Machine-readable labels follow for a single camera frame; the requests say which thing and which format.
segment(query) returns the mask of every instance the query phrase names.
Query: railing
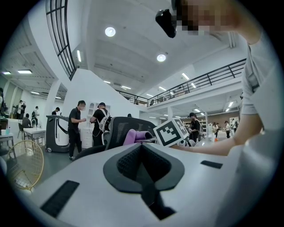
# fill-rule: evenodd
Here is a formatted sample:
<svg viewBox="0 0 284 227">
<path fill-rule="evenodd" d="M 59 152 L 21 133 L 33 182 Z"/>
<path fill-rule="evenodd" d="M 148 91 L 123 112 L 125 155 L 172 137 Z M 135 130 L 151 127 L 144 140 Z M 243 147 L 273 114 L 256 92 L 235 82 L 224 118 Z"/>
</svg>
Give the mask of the railing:
<svg viewBox="0 0 284 227">
<path fill-rule="evenodd" d="M 140 106 L 149 106 L 149 100 L 147 98 L 143 98 L 143 97 L 140 97 L 134 94 L 124 92 L 124 91 L 119 91 L 119 90 L 116 90 L 116 91 L 119 92 L 124 98 L 126 98 L 133 104 L 140 105 Z"/>
<path fill-rule="evenodd" d="M 68 0 L 46 0 L 46 17 L 58 59 L 68 78 L 72 80 L 76 67 L 68 38 L 67 3 Z"/>
<path fill-rule="evenodd" d="M 148 106 L 241 76 L 246 59 L 213 70 L 148 99 Z"/>
</svg>

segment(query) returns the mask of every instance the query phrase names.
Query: fluorescent light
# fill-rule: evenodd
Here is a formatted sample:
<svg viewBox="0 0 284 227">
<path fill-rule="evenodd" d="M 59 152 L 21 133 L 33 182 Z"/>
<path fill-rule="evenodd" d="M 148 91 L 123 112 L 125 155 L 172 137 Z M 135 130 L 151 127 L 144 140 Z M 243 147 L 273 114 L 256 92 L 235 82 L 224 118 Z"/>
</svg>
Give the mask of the fluorescent light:
<svg viewBox="0 0 284 227">
<path fill-rule="evenodd" d="M 77 50 L 77 56 L 78 56 L 78 60 L 81 62 L 81 55 L 80 55 L 80 51 Z"/>
<path fill-rule="evenodd" d="M 162 90 L 167 90 L 167 89 L 165 89 L 165 88 L 163 88 L 163 87 L 159 87 L 160 89 L 162 89 Z"/>
<path fill-rule="evenodd" d="M 115 35 L 115 29 L 113 27 L 107 27 L 105 33 L 108 37 L 112 37 Z"/>
<path fill-rule="evenodd" d="M 185 73 L 182 73 L 182 75 L 183 75 L 187 80 L 189 80 L 189 77 L 188 77 Z"/>
<path fill-rule="evenodd" d="M 165 55 L 158 55 L 158 57 L 157 57 L 157 60 L 158 60 L 159 62 L 163 62 L 163 61 L 165 61 L 165 59 L 166 59 L 166 56 L 165 56 Z"/>
<path fill-rule="evenodd" d="M 127 89 L 131 89 L 130 87 L 125 87 L 125 86 L 121 86 L 122 88 L 127 88 Z"/>
<path fill-rule="evenodd" d="M 32 74 L 32 71 L 30 71 L 29 69 L 28 70 L 18 70 L 18 73 L 21 73 L 21 74 Z"/>
</svg>

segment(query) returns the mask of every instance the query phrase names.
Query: black mesh chair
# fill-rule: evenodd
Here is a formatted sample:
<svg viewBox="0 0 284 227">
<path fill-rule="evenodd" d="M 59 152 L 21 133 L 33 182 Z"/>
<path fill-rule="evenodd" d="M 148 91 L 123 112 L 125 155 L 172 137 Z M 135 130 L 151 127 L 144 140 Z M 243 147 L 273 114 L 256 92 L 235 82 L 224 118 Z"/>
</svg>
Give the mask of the black mesh chair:
<svg viewBox="0 0 284 227">
<path fill-rule="evenodd" d="M 105 150 L 120 147 L 123 145 L 126 135 L 130 129 L 136 131 L 148 131 L 153 136 L 154 128 L 156 126 L 145 120 L 133 118 L 133 117 L 114 117 L 111 119 L 110 128 L 110 138 L 106 145 L 96 146 L 87 148 L 81 151 L 75 158 L 75 160 L 85 157 L 90 154 L 96 154 Z"/>
</svg>

